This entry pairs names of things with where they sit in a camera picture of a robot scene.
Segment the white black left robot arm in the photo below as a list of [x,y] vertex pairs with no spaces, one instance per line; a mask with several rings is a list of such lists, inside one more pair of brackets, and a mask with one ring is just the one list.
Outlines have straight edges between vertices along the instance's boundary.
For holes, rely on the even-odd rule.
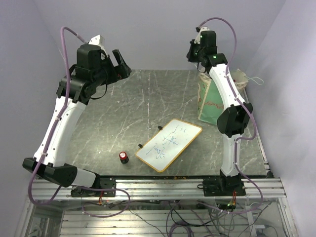
[[131,68],[119,50],[112,51],[118,65],[98,45],[83,44],[77,49],[77,62],[69,68],[70,79],[62,78],[57,89],[55,111],[45,137],[33,157],[22,166],[29,172],[62,187],[83,186],[89,196],[100,192],[99,175],[66,163],[66,151],[77,121],[97,87],[126,79]]

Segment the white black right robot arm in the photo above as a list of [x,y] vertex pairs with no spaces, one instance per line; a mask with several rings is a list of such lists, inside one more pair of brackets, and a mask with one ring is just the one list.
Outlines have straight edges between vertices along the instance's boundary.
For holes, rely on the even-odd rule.
[[198,35],[190,42],[187,54],[189,62],[200,64],[215,82],[224,110],[217,119],[217,127],[223,136],[223,163],[219,176],[202,183],[205,196],[244,196],[244,183],[239,172],[240,142],[253,111],[246,103],[230,77],[228,61],[217,51],[216,33],[207,27],[197,30]]

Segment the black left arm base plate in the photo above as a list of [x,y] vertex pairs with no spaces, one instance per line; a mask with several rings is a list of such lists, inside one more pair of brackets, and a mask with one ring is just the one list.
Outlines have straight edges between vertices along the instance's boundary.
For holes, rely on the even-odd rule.
[[99,181],[93,184],[92,188],[75,187],[71,190],[73,198],[92,198],[92,197],[114,197],[117,186],[113,178],[101,177]]

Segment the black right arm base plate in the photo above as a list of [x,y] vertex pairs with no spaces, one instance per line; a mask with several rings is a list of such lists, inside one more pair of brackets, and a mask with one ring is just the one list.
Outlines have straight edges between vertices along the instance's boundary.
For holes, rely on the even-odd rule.
[[243,182],[240,182],[235,187],[225,187],[217,179],[205,179],[201,184],[201,189],[203,190],[203,195],[205,197],[232,197],[236,196],[245,196],[246,191],[243,188]]

